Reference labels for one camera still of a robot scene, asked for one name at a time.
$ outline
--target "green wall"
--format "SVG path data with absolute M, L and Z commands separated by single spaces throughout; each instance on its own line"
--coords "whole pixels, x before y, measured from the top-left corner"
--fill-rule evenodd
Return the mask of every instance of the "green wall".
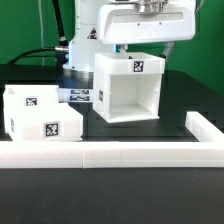
M 74 36 L 73 0 L 59 0 L 67 39 Z M 42 0 L 45 46 L 58 44 L 51 0 Z M 176 42 L 167 69 L 183 71 L 224 96 L 224 1 L 206 0 L 197 14 L 197 34 L 191 41 Z M 38 0 L 0 1 L 0 64 L 28 50 L 41 47 Z M 131 45 L 129 51 L 158 55 L 162 44 Z M 41 64 L 23 59 L 19 64 Z M 54 65 L 54 59 L 47 59 Z

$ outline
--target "black table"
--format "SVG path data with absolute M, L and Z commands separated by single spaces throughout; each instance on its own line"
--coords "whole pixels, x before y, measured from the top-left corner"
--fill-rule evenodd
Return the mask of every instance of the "black table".
M 1 94 L 5 84 L 92 88 L 54 67 L 1 65 Z M 163 76 L 160 120 L 107 124 L 91 104 L 71 106 L 84 116 L 84 141 L 197 141 L 184 127 L 187 111 L 224 128 L 223 98 L 176 71 Z M 0 117 L 0 139 L 10 140 Z M 0 170 L 1 223 L 214 224 L 223 208 L 224 169 Z

